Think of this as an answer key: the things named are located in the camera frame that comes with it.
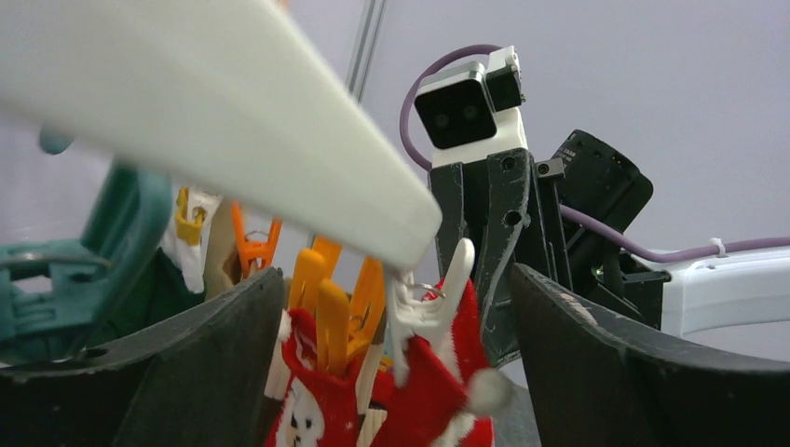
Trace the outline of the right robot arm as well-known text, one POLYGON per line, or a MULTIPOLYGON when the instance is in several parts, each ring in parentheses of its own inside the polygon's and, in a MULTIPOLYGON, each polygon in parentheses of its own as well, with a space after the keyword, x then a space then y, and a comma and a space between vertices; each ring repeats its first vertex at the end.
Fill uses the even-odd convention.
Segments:
POLYGON ((447 142, 425 163, 453 237, 478 248, 484 353, 496 366, 519 356, 509 269, 527 264, 572 292, 661 332, 686 336, 789 318, 789 239, 711 237, 684 249, 627 235, 654 192, 630 158, 576 129, 546 159, 520 136, 447 142))

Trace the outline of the white clip hanger frame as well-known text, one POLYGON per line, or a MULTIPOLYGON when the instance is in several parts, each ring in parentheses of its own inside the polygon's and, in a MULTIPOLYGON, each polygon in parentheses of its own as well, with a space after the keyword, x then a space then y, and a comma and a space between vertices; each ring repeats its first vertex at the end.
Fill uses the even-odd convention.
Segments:
POLYGON ((442 220, 271 1, 5 1, 1 103, 395 268, 442 220))

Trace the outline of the green sock with yellow cuff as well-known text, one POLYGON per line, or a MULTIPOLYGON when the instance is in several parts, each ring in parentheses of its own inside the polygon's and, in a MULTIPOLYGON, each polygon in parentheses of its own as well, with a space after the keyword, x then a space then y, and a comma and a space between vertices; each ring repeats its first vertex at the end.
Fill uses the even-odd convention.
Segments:
POLYGON ((198 231, 178 231, 174 216, 129 296, 89 339, 89 348, 136 333, 205 300, 202 241, 211 221, 198 231))

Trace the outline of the red white patterned sock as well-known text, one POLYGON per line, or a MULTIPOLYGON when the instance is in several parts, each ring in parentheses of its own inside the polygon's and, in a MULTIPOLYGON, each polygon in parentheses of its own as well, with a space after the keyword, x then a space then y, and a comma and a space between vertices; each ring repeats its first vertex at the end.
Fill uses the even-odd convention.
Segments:
POLYGON ((348 359, 340 375, 318 364, 322 328, 301 308, 285 310, 280 322, 280 348, 288 384, 279 415, 265 446, 355 446, 359 436, 356 383, 361 362, 348 359))

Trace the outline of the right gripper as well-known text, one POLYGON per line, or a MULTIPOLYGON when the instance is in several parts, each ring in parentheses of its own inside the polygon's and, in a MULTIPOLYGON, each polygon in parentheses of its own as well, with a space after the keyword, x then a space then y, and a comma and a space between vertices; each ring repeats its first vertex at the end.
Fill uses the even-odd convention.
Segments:
POLYGON ((560 161, 536 161, 524 148, 429 172, 429 189, 443 215, 435 237, 439 273, 445 276, 467 224, 477 247, 480 338, 494 367, 518 357, 507 273, 513 262, 573 287, 556 187, 563 177, 560 161))

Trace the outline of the orange clothespin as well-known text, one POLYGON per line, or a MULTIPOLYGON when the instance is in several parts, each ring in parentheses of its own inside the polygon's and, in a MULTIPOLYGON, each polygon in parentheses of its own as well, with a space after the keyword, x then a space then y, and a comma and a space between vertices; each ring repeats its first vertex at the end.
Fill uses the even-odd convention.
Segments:
POLYGON ((386 307, 383 267, 374 258, 363 260, 349 304, 347 359, 363 355, 374 341, 386 307))
POLYGON ((273 218, 267 231, 258 229, 247 231, 239 203, 233 200, 230 206, 240 262, 240 277, 245 279, 251 273, 271 266, 279 242, 282 220, 273 218))
POLYGON ((315 237, 300 250, 293 268, 288 307, 306 310, 316 320, 317 369, 341 377, 347 369, 349 300, 332 281, 342 246, 315 237))

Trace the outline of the white clothespin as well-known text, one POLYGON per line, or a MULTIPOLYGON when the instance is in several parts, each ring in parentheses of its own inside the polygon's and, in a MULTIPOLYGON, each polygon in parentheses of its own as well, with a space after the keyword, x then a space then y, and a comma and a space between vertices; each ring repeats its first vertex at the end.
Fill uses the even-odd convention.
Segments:
POLYGON ((470 239, 463 237, 456 244, 440 286, 416 283, 410 271, 398 271, 390 267, 384 269, 391 359, 397 386, 406 384, 410 371, 406 359, 408 341, 419 336, 434 345, 440 343, 449 332, 474 260, 474 245, 470 239))
POLYGON ((182 187, 176 198, 175 228, 187 232, 201 230, 213 218, 222 198, 197 188, 182 187))

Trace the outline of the tan brown striped sock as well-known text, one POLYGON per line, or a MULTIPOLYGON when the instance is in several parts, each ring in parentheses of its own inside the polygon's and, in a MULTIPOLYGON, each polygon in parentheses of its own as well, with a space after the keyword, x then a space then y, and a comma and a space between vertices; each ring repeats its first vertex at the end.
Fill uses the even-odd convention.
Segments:
POLYGON ((241 282, 241 265, 230 199, 223 198, 213 216, 204 260, 206 301, 241 282))

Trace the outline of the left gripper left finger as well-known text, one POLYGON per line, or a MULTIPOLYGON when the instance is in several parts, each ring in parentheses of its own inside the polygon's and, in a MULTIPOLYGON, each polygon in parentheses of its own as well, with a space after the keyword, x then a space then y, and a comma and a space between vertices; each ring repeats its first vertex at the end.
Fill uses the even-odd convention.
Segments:
POLYGON ((282 272, 91 349, 1 372, 5 446, 261 446, 285 303, 282 272))

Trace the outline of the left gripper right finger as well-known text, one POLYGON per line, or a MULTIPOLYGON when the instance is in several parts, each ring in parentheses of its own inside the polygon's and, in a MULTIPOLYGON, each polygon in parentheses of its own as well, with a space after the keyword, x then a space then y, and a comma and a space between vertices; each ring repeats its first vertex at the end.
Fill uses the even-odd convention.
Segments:
POLYGON ((789 366, 689 342, 524 264, 511 305, 546 446, 785 446, 789 366))

